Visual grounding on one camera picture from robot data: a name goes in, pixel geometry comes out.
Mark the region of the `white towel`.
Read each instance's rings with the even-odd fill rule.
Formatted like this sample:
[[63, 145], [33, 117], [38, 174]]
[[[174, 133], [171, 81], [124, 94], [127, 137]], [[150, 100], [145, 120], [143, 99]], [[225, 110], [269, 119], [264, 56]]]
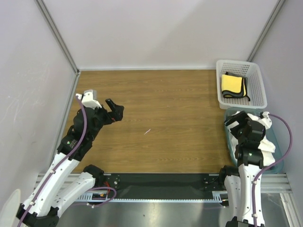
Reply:
[[[225, 111], [224, 117], [226, 119], [228, 116], [235, 115], [235, 114], [239, 113], [240, 111], [241, 110], [239, 110], [238, 108], [230, 108], [230, 109]], [[252, 110], [252, 109], [245, 109], [243, 111], [245, 111], [248, 114], [248, 116], [252, 120], [255, 120], [255, 121], [258, 121], [259, 115], [262, 112], [260, 110]], [[238, 140], [232, 135], [229, 127], [224, 126], [224, 128], [225, 128], [225, 133], [226, 133], [226, 138], [227, 138], [227, 145], [228, 145], [228, 149], [229, 149], [229, 152], [230, 152], [230, 156], [231, 156], [232, 162], [236, 166], [237, 165], [237, 158], [235, 156], [235, 152], [236, 152], [236, 146], [238, 145]], [[268, 135], [268, 137], [271, 140], [276, 139], [275, 135], [273, 133], [273, 130], [271, 128], [268, 129], [268, 131], [266, 132], [266, 135]], [[279, 158], [281, 156], [281, 152], [279, 150], [277, 150], [277, 153], [275, 154], [276, 144], [277, 144], [276, 141], [273, 143], [273, 142], [269, 141], [266, 136], [261, 141], [260, 148], [261, 148], [262, 154], [264, 154], [266, 156], [266, 160], [268, 160], [268, 162], [266, 162], [266, 164], [268, 164], [268, 165], [270, 165], [271, 162], [274, 163], [275, 158]]]

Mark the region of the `dark grey towel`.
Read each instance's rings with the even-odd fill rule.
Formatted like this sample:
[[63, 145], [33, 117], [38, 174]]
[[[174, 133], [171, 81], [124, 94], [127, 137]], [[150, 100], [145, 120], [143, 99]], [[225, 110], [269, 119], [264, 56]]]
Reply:
[[223, 98], [247, 98], [250, 102], [247, 77], [223, 74], [221, 76], [221, 91]]

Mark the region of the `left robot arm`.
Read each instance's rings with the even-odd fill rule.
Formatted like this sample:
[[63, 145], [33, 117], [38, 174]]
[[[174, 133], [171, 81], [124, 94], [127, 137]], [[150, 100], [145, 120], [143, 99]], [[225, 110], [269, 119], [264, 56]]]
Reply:
[[66, 189], [61, 187], [74, 168], [92, 148], [92, 143], [105, 125], [121, 121], [124, 107], [106, 99], [110, 111], [97, 100], [84, 101], [76, 97], [80, 110], [73, 119], [73, 125], [62, 138], [46, 174], [32, 194], [20, 204], [16, 217], [18, 226], [54, 227], [62, 214], [85, 192], [92, 190], [112, 191], [114, 195], [106, 196], [102, 204], [116, 197], [116, 189], [105, 184], [103, 170], [89, 165], [83, 169], [78, 179]]

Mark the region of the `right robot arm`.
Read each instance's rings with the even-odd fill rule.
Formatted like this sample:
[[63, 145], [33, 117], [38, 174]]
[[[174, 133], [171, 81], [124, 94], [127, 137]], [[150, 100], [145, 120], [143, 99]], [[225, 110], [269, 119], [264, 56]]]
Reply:
[[237, 165], [221, 168], [218, 185], [227, 191], [232, 219], [227, 227], [263, 227], [261, 205], [261, 170], [264, 158], [259, 145], [265, 136], [265, 126], [251, 119], [245, 111], [229, 116], [224, 125], [236, 138]]

